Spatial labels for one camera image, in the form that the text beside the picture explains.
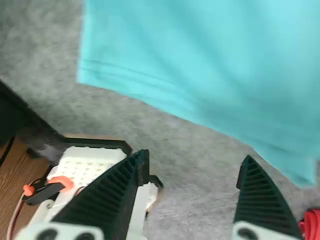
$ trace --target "gray carpet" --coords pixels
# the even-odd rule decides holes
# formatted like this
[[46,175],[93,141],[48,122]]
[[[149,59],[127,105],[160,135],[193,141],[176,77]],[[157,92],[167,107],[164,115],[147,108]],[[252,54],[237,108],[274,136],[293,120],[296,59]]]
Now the gray carpet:
[[149,240],[229,239],[240,164],[258,159],[299,219],[319,188],[299,190],[248,146],[115,92],[76,83],[79,0],[0,0],[0,78],[61,133],[120,137],[149,149],[165,184]]

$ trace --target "orange clip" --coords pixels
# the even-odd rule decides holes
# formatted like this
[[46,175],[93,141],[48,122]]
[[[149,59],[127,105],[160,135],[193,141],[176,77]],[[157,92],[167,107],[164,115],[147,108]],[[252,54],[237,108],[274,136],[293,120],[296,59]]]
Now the orange clip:
[[48,184],[56,184],[61,183],[64,186],[64,189],[60,190],[60,192],[67,192],[74,187],[74,183],[70,178],[66,176],[55,176],[48,180]]
[[23,185],[23,194],[27,197],[30,197],[34,194],[35,192],[35,187],[34,186],[30,186],[30,185]]

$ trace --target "turquoise shirt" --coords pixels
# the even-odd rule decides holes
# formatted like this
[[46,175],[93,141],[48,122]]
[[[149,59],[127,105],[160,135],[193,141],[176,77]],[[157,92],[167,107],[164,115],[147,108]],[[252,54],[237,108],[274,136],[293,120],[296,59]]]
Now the turquoise shirt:
[[298,186],[316,183],[319,0],[86,0],[84,12],[80,83],[233,136]]

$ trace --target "wooden floor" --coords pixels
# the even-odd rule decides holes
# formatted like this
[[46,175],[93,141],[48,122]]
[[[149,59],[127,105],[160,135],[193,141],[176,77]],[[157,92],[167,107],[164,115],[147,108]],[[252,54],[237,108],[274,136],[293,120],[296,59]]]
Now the wooden floor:
[[[6,145],[0,146],[0,156],[5,149]],[[29,158],[26,149],[27,147],[16,139],[0,166],[0,240],[6,239],[7,227],[22,195],[23,185],[42,177],[49,166],[48,161],[43,158]],[[29,222],[36,209],[36,206],[23,205],[14,233]]]

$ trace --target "red object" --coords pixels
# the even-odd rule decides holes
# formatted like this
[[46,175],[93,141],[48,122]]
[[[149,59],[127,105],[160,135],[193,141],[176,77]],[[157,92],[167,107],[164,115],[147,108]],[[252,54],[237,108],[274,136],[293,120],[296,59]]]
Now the red object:
[[320,209],[306,211],[298,225],[305,240],[320,240]]
[[23,194],[26,195],[27,197],[32,196],[32,194],[34,194],[35,192],[35,187],[34,186],[30,186],[25,184],[23,186]]
[[66,176],[55,176],[48,180],[48,184],[56,183],[61,183],[64,186],[64,189],[60,190],[60,192],[67,192],[74,187],[74,183]]

